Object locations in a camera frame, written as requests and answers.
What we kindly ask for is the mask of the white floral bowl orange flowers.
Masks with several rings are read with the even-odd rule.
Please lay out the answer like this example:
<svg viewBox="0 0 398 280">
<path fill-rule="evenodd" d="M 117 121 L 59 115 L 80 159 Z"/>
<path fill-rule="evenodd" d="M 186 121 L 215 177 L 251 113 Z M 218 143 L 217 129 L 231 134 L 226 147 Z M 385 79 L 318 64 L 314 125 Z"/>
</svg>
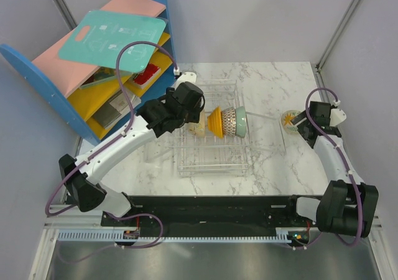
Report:
<svg viewBox="0 0 398 280">
<path fill-rule="evenodd" d="M 298 110 L 287 110 L 284 113 L 282 113 L 281 117 L 280 117 L 280 124 L 283 128 L 283 130 L 287 133 L 287 134 L 291 134 L 291 135 L 297 135 L 299 132 L 298 131 L 288 131 L 287 130 L 287 126 L 290 124 L 292 125 L 292 123 L 290 122 L 290 120 L 294 117 L 297 116 L 300 113 L 300 111 Z"/>
</svg>

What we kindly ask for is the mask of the cream bowl with bird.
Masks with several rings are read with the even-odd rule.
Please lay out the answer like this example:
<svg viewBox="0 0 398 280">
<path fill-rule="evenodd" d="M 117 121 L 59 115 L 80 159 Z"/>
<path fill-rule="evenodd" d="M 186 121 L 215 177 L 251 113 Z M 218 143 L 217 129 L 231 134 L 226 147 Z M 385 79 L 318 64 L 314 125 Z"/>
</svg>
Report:
<svg viewBox="0 0 398 280">
<path fill-rule="evenodd" d="M 202 111 L 200 113 L 200 119 L 198 123 L 188 123 L 188 131 L 198 137 L 204 138 L 205 137 L 205 112 Z"/>
</svg>

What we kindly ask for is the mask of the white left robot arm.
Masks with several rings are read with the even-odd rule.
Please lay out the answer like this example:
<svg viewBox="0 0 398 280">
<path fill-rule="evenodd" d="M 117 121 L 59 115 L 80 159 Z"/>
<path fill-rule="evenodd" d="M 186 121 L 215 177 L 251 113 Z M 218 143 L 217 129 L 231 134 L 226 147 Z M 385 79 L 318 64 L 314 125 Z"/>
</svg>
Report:
<svg viewBox="0 0 398 280">
<path fill-rule="evenodd" d="M 65 154 L 59 159 L 63 184 L 81 212 L 108 212 L 123 226 L 136 221 L 137 212 L 128 196 L 103 185 L 102 178 L 141 146 L 184 124 L 199 122 L 205 99 L 196 80 L 196 73 L 182 73 L 175 88 L 146 101 L 127 124 L 92 150 L 78 157 Z"/>
</svg>

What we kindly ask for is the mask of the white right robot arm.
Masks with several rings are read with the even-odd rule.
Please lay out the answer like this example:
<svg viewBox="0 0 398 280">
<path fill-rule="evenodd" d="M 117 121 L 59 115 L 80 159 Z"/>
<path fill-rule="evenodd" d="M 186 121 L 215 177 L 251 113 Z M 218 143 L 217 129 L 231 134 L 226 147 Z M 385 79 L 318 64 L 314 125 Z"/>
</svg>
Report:
<svg viewBox="0 0 398 280">
<path fill-rule="evenodd" d="M 327 125 L 329 111 L 321 111 L 311 119 L 303 111 L 291 122 L 317 154 L 329 184 L 320 199 L 297 197 L 296 204 L 284 212 L 286 222 L 299 226 L 308 218 L 321 232 L 333 233 L 340 240 L 343 235 L 352 236 L 353 242 L 343 243 L 355 245 L 370 233 L 379 199 L 376 186 L 365 184 L 352 168 L 338 128 Z"/>
</svg>

